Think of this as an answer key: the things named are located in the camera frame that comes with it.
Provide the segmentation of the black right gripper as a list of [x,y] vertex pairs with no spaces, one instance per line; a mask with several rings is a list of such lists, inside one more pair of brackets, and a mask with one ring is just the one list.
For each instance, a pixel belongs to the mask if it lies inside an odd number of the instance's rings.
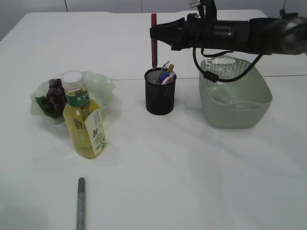
[[212,23],[197,13],[189,13],[186,18],[151,27],[150,38],[170,45],[174,51],[203,48],[211,37],[212,29]]

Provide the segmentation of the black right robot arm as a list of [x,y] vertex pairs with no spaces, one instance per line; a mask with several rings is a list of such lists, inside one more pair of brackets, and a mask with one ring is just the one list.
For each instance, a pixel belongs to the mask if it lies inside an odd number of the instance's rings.
[[195,14],[150,29],[152,39],[172,50],[204,48],[250,54],[300,55],[307,50],[307,19],[297,13],[249,21],[202,19]]

